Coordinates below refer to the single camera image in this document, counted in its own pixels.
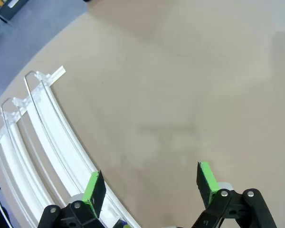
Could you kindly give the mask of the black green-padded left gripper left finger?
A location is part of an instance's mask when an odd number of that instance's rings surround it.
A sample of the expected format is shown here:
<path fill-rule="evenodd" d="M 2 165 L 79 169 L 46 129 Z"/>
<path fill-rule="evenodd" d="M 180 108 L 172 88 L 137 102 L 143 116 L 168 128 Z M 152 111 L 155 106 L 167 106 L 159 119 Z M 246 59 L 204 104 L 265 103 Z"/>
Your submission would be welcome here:
<path fill-rule="evenodd" d="M 39 228 L 104 228 L 100 212 L 105 199 L 106 187 L 101 171 L 92 172 L 80 200 L 61 208 L 58 205 L 45 207 Z"/>

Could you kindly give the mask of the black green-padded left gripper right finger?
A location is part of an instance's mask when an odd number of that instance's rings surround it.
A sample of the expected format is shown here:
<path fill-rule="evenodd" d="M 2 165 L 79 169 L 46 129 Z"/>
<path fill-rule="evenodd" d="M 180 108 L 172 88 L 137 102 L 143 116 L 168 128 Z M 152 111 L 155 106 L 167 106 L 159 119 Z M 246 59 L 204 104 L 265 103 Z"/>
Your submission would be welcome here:
<path fill-rule="evenodd" d="M 241 228 L 277 227 L 259 190 L 251 188 L 239 194 L 219 186 L 207 162 L 198 162 L 196 183 L 205 210 L 194 228 L 219 228 L 225 219 L 234 219 Z"/>

